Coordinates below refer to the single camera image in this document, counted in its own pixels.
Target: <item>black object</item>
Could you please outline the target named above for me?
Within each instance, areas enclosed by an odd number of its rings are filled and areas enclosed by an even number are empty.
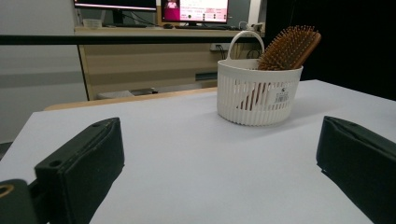
[[[124,166],[120,119],[96,122],[35,167],[0,183],[0,223],[89,223]]]
[[[396,144],[358,124],[325,117],[318,166],[374,223],[396,223]]]

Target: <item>white table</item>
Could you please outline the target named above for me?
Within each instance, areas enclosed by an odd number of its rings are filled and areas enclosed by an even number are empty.
[[[396,141],[396,102],[303,81],[290,117],[271,127],[221,118],[216,92],[36,112],[0,161],[0,180],[34,166],[88,125],[119,117],[125,167],[92,223],[372,223],[324,174],[324,116]]]

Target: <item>wall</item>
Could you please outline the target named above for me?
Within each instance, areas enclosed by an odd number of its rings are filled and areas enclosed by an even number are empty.
[[[72,1],[2,1],[0,35],[72,35]],[[86,100],[76,46],[0,46],[0,143],[35,111]]]

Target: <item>sticker on basket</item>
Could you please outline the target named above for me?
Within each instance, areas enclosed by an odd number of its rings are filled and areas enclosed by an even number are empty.
[[[286,103],[290,100],[291,95],[296,91],[296,85],[289,87],[275,87],[271,86],[268,90],[267,105],[276,105]]]

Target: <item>hairbrush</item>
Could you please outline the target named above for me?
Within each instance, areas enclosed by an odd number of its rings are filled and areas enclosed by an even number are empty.
[[[290,26],[282,30],[262,53],[259,70],[300,68],[318,45],[321,35],[313,26]]]

